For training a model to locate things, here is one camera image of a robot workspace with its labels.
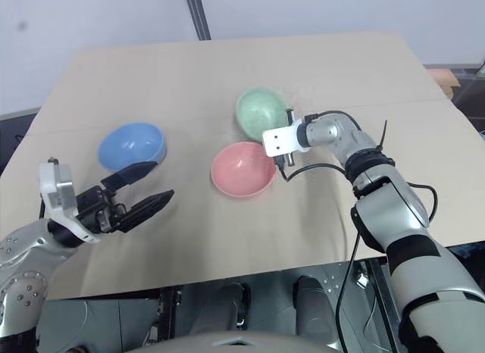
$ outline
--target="pink bowl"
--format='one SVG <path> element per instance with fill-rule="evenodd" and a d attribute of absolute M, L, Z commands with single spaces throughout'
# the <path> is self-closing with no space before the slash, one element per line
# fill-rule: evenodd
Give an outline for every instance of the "pink bowl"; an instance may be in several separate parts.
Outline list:
<path fill-rule="evenodd" d="M 256 142 L 238 142 L 217 154 L 211 167 L 212 182 L 224 194 L 236 198 L 253 196 L 273 181 L 273 159 Z"/>

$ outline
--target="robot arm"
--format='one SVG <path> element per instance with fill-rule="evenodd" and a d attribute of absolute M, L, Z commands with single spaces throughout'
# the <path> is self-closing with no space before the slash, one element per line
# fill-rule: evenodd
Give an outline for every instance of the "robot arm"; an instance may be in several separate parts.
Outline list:
<path fill-rule="evenodd" d="M 365 243 L 386 253 L 409 351 L 483 351 L 485 295 L 461 263 L 434 241 L 421 200 L 382 148 L 349 115 L 325 112 L 263 135 L 268 156 L 325 145 L 344 167 L 357 202 L 352 221 Z"/>
<path fill-rule="evenodd" d="M 42 164 L 41 214 L 46 218 L 15 230 L 0 243 L 0 353 L 35 353 L 36 325 L 48 282 L 59 264 L 84 242 L 105 233 L 128 232 L 159 212 L 173 190 L 152 195 L 129 211 L 115 201 L 116 191 L 148 174 L 155 162 L 133 164 L 76 196 L 70 170 L 57 160 Z"/>

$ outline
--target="table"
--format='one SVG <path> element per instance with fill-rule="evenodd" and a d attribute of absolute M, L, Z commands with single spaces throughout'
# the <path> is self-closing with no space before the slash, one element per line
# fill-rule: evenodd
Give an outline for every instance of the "table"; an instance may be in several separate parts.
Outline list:
<path fill-rule="evenodd" d="M 276 178 L 247 200 L 222 195 L 209 167 L 244 139 L 234 116 L 253 86 L 278 91 L 297 117 L 341 109 L 379 139 L 413 183 L 440 195 L 430 232 L 444 245 L 482 240 L 485 145 L 405 43 L 390 33 L 354 33 L 99 48 L 79 53 L 33 121 L 0 178 L 0 235 L 38 215 L 37 165 L 69 164 L 77 192 L 108 172 L 95 151 L 115 127 L 146 121 L 167 135 L 164 162 L 118 201 L 132 205 L 174 189 L 169 205 L 128 234 L 83 245 L 55 274 L 49 298 L 75 298 L 343 261 L 355 199 L 333 170 L 291 183 Z M 324 148 L 297 165 L 336 162 Z M 431 195 L 418 191 L 426 206 Z M 362 245 L 358 258 L 379 255 Z"/>

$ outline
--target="green bowl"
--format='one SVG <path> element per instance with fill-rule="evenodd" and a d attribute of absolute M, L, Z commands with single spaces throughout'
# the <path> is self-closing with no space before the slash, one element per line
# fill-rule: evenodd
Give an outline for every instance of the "green bowl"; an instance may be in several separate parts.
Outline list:
<path fill-rule="evenodd" d="M 286 109 L 278 94 L 255 88 L 242 94 L 236 103 L 236 119 L 250 139 L 263 142 L 263 132 L 287 126 Z"/>

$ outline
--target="bowl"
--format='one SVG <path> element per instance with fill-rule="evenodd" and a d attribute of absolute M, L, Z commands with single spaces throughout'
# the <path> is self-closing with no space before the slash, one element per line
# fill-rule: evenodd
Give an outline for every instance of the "bowl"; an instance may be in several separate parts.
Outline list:
<path fill-rule="evenodd" d="M 111 171 L 131 164 L 156 161 L 167 154 L 164 134 L 150 123 L 129 123 L 117 128 L 98 147 L 99 163 Z"/>
<path fill-rule="evenodd" d="M 235 198 L 257 195 L 273 181 L 273 159 L 256 142 L 238 142 L 220 151 L 212 162 L 211 178 L 224 194 Z"/>
<path fill-rule="evenodd" d="M 263 142 L 263 132 L 287 125 L 286 109 L 278 94 L 255 88 L 242 94 L 236 103 L 236 119 L 250 139 Z"/>

